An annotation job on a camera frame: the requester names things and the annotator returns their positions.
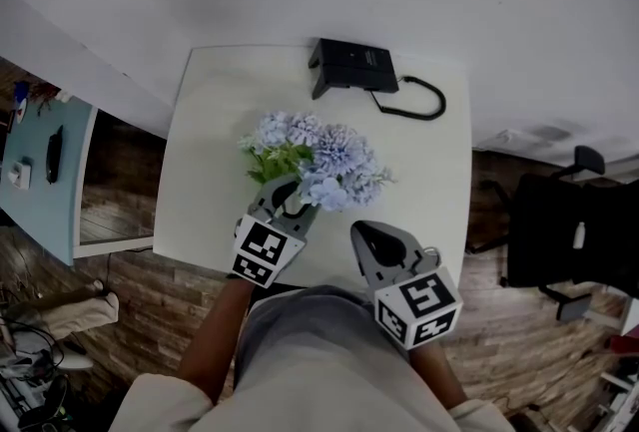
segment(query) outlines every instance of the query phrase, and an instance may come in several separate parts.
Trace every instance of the black telephone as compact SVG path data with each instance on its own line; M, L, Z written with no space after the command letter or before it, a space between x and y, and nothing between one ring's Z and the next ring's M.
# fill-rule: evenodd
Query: black telephone
M53 184L58 180L60 169L60 154L62 153L62 126L58 132L49 138L47 149L47 182Z

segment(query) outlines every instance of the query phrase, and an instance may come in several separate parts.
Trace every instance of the black office chair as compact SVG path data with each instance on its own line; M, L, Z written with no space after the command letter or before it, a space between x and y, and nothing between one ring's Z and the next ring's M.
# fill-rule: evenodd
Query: black office chair
M585 311L590 295L570 299L549 290L549 284L595 281L639 297L639 182L597 188L560 180L582 170L603 175L601 155L576 147L572 166L550 177L522 176L512 201L499 183L482 183L485 189L495 189L508 210L508 235L466 247L480 253L508 244L507 279L502 278L502 285L538 286L560 302L557 318L564 320L574 317L576 310Z

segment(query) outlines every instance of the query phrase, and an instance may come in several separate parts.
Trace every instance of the black and white fiducial cube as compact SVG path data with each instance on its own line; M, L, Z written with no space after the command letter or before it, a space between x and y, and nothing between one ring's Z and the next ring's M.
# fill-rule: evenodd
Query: black and white fiducial cube
M253 254L269 265L276 266L286 243L287 237L284 234L260 222L254 222L249 234L242 242L242 251Z
M268 288L304 246L298 238L244 215L236 228L231 271Z
M236 261L233 264L233 272L259 285L266 284L271 274L273 274L272 270L262 267L248 258L244 258L241 254L236 256Z
M406 341L406 322L395 315L392 309L382 301L377 307L377 322L399 343L403 344Z
M407 350L450 332L461 306L444 266L375 292L377 323Z

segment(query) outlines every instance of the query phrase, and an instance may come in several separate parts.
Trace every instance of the human arm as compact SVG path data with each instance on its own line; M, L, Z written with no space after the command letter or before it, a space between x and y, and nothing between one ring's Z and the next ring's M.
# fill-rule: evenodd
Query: human arm
M245 279L231 279L182 356L177 377L200 388L214 404L222 393L254 287Z
M438 342L413 348L409 351L408 358L412 369L446 409L452 409L468 400Z
M450 413L461 432L514 432L493 404L468 399L438 342L414 348L408 357L410 366Z
M138 377L110 432L184 432L213 408L222 393L253 288L244 279L225 285L185 351L176 377L148 373Z

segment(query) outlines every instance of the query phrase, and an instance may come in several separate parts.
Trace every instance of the beige sleeve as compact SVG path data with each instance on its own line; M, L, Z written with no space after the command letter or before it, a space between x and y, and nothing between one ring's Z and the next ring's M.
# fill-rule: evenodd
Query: beige sleeve
M514 432L499 409L488 402L468 400L448 412L461 432Z
M110 432L186 432L213 409L207 395L187 381L165 375L138 377Z

